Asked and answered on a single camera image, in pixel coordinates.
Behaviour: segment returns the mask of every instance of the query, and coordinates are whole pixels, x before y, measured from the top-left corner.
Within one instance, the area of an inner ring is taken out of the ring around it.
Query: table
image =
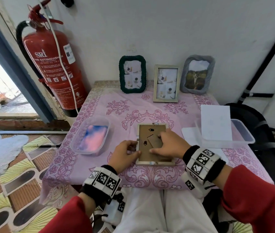
[[[153,81],[147,81],[146,90],[140,94],[125,94],[119,81],[96,81],[83,104],[76,121],[58,149],[42,180],[40,202],[54,202],[55,198],[67,200],[76,193],[71,184],[82,184],[92,170],[107,164],[115,147],[123,140],[135,140],[138,123],[167,123],[169,128],[182,137],[183,127],[194,127],[194,120],[200,116],[202,104],[218,105],[209,94],[194,95],[180,92],[178,103],[152,102]],[[109,136],[100,156],[86,156],[74,153],[70,142],[79,125],[91,116],[106,116],[112,123]],[[263,180],[272,179],[246,146],[240,149],[223,149],[229,165],[243,164]],[[122,187],[153,189],[184,189],[181,180],[185,163],[178,159],[173,167],[150,167],[132,165],[120,174]]]

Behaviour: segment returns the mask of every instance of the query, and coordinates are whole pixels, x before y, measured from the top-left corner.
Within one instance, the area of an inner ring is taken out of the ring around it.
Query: black bag
[[[255,138],[255,143],[249,144],[249,147],[275,183],[275,137],[264,116],[247,105],[236,103],[226,105],[230,106],[230,117],[242,121]]]

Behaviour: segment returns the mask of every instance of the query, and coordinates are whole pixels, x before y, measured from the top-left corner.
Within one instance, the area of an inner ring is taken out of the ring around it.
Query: clear plastic container
[[[105,134],[105,137],[103,139],[103,142],[102,142],[101,146],[97,150],[93,150],[93,151],[80,150],[79,146],[81,144],[82,139],[85,136],[85,132],[87,131],[87,129],[90,125],[93,125],[93,126],[107,126],[107,132]],[[87,154],[87,155],[92,155],[92,156],[99,156],[100,155],[99,151],[105,143],[106,137],[108,135],[109,128],[110,128],[110,121],[107,118],[103,117],[103,116],[95,116],[95,117],[90,117],[90,118],[85,119],[85,121],[82,122],[82,124],[78,128],[75,136],[72,139],[72,142],[70,144],[70,147],[71,147],[72,151],[74,151],[75,153],[78,153],[78,154]]]
[[[249,132],[243,122],[238,119],[231,119],[231,129],[233,135],[232,141],[206,140],[202,137],[201,133],[201,119],[196,119],[195,124],[198,128],[196,129],[196,136],[201,147],[235,149],[244,147],[248,144],[253,144],[255,142],[252,134]]]

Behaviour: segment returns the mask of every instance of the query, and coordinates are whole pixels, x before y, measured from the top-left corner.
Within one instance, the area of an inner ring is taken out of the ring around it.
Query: fire extinguisher
[[[45,6],[51,0],[41,2]],[[47,85],[61,105],[65,115],[76,117],[77,111],[73,93],[75,94],[77,109],[83,105],[87,92],[82,83],[81,71],[77,66],[67,36],[55,30],[60,47],[61,59],[73,85],[73,91],[59,60],[58,49],[52,32],[41,23],[47,19],[39,13],[40,6],[36,5],[29,13],[30,21],[22,21],[16,29],[16,38],[20,50],[30,64],[39,81]],[[63,24],[63,22],[50,19],[50,22]],[[23,29],[26,27],[36,29],[36,32],[26,35],[22,39]]]

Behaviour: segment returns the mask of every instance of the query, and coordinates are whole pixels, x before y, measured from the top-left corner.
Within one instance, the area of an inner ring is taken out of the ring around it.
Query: red shirt
[[[232,169],[223,192],[222,205],[242,223],[251,223],[256,233],[275,233],[275,185],[240,165]],[[92,233],[83,201],[75,196],[40,233]]]

